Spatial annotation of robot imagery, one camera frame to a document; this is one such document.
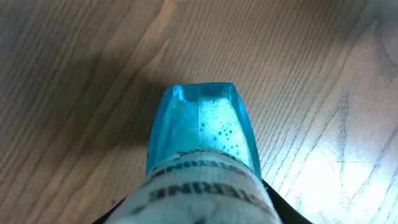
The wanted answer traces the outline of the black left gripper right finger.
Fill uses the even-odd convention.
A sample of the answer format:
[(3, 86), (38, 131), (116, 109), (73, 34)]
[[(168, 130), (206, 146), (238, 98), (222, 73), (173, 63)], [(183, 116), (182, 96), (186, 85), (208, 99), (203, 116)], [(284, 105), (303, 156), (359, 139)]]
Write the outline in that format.
[(264, 179), (262, 184), (283, 224), (312, 224), (288, 204)]

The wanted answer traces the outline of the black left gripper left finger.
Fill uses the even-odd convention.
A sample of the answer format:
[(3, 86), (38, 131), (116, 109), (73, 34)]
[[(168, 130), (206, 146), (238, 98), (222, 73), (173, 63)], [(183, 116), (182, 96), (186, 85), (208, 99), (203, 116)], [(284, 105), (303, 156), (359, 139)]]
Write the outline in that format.
[(111, 216), (111, 214), (125, 201), (125, 197), (117, 203), (111, 210), (107, 213), (99, 217), (99, 219), (95, 220), (92, 224), (105, 224), (106, 220)]

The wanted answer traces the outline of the blue mouthwash bottle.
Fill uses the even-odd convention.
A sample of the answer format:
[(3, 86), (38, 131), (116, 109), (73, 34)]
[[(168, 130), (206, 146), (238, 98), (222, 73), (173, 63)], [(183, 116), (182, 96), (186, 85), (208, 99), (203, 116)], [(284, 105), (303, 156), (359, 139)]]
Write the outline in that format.
[(108, 223), (280, 223), (232, 83), (174, 85), (152, 127), (147, 175)]

